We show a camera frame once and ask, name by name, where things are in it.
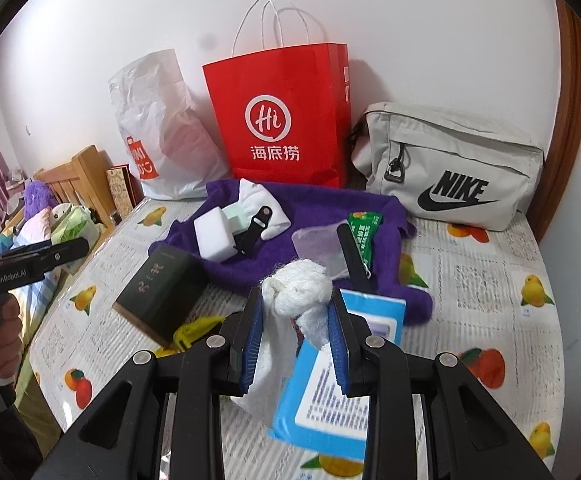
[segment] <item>white eraser sponge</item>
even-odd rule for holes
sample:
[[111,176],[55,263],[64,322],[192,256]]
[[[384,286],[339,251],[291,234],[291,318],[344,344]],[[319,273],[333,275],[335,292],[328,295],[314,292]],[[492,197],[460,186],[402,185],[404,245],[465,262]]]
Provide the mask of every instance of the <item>white eraser sponge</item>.
[[200,256],[205,260],[219,263],[237,254],[228,218],[219,207],[195,219],[193,225]]

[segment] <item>book cover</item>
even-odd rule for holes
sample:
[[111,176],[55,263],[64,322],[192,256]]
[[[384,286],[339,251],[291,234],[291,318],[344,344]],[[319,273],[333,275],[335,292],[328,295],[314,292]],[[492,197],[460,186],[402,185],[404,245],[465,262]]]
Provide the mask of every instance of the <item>book cover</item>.
[[137,205],[128,164],[113,166],[106,171],[106,178],[117,212],[125,219]]
[[[351,314],[363,316],[370,331],[399,344],[405,301],[342,290]],[[329,456],[364,460],[368,428],[368,397],[349,399],[341,393],[329,346],[320,351],[307,342],[272,421],[270,435]]]
[[168,346],[207,284],[202,265],[189,253],[160,245],[113,308],[161,346]]

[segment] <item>red paper bag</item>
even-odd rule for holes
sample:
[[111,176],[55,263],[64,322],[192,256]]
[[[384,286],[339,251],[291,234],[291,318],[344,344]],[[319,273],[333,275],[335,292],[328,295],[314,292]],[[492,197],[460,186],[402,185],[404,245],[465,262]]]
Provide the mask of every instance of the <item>red paper bag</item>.
[[346,184],[347,45],[273,48],[207,64],[203,70],[237,178]]

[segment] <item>stuffed toy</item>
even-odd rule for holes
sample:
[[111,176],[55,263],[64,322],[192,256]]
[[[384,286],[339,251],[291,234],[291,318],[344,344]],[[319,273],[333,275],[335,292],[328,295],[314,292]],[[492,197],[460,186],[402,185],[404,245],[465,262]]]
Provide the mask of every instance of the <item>stuffed toy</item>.
[[41,180],[33,180],[24,189],[24,220],[30,220],[47,207],[53,208],[59,202],[52,189]]
[[56,226],[59,225],[59,222],[61,222],[64,217],[70,213],[71,209],[73,208],[73,205],[70,203],[63,203],[63,204],[59,204],[57,206],[55,206],[52,209],[52,213],[50,214],[50,228],[51,230],[53,230]]

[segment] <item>white cloth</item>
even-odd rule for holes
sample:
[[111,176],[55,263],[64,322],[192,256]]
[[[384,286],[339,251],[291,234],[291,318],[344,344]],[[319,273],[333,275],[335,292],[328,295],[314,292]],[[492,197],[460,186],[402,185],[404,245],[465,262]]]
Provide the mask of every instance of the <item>white cloth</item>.
[[284,213],[282,206],[277,199],[270,194],[261,184],[255,184],[250,180],[241,179],[239,181],[239,200],[244,211],[252,218],[262,206],[267,205],[272,210],[272,216],[268,227],[262,232],[262,240],[272,240],[275,236],[282,234],[290,227],[290,220]]
[[325,268],[310,260],[295,260],[262,282],[264,333],[257,367],[248,394],[233,397],[255,418],[272,427],[272,417],[282,393],[283,380],[291,377],[297,354],[297,333],[291,319],[305,339],[320,349],[328,342],[326,306],[333,293],[333,282]]

